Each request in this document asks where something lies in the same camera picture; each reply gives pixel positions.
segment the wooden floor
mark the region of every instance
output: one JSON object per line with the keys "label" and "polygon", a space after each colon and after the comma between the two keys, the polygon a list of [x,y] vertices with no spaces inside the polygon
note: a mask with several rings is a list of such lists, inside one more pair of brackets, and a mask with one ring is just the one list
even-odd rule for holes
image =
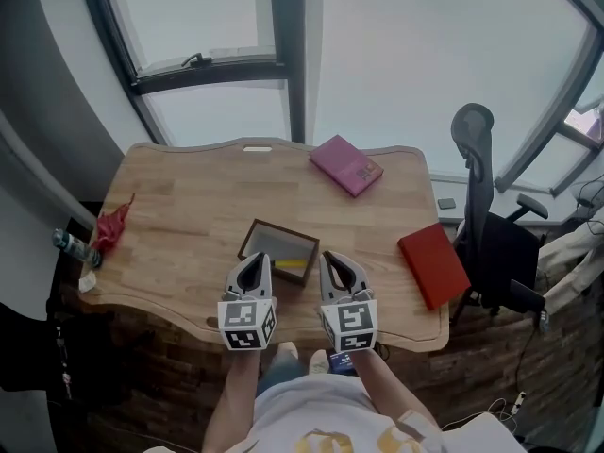
{"label": "wooden floor", "polygon": [[[73,267],[62,276],[60,289],[67,298],[73,297],[76,276]],[[554,315],[550,332],[536,334],[528,346],[519,374],[528,395],[515,417],[515,434],[532,444],[582,452],[602,376],[600,299],[598,281],[589,295]],[[157,317],[127,308],[112,310],[117,345],[147,330],[155,336],[125,355],[122,376],[128,398],[119,406],[75,411],[50,398],[57,400],[49,410],[59,452],[141,452],[158,445],[176,452],[199,451],[221,393],[228,355]],[[500,397],[508,404],[514,401],[514,372],[531,332],[530,319],[519,314],[503,311],[491,318],[486,310],[466,308],[445,349],[427,354],[391,349],[388,364],[444,426],[485,411]],[[311,352],[306,347],[301,357]]]}

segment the white pipe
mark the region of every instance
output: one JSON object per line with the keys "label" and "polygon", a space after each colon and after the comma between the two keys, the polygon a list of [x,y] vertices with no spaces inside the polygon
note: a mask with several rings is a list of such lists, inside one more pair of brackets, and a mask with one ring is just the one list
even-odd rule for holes
{"label": "white pipe", "polygon": [[63,186],[48,172],[26,144],[21,141],[10,125],[4,112],[0,110],[0,141],[6,143],[8,151],[33,175],[38,185],[59,205],[73,216],[83,227],[93,229],[96,218],[86,210]]}

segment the jeans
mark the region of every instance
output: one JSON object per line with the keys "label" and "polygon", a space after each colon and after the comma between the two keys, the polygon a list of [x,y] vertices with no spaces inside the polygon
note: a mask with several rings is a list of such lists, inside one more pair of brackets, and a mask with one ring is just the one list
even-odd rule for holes
{"label": "jeans", "polygon": [[306,374],[307,368],[290,352],[283,351],[277,353],[258,383],[256,397],[264,393],[268,388],[276,386],[281,382],[302,378]]}

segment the person's right arm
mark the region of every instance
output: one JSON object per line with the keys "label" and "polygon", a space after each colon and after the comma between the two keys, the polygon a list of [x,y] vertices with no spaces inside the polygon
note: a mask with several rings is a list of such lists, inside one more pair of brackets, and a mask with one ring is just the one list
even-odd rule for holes
{"label": "person's right arm", "polygon": [[365,349],[349,355],[377,412],[396,422],[405,412],[413,410],[439,427],[428,408],[398,380],[376,351]]}

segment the shoe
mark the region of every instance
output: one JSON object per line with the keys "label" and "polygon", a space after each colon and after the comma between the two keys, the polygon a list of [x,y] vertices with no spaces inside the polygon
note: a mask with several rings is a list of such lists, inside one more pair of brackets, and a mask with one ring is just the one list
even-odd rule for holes
{"label": "shoe", "polygon": [[325,349],[319,349],[310,358],[309,374],[327,374],[329,372],[329,361]]}
{"label": "shoe", "polygon": [[277,355],[289,352],[292,356],[298,359],[298,349],[294,343],[281,343],[277,346]]}

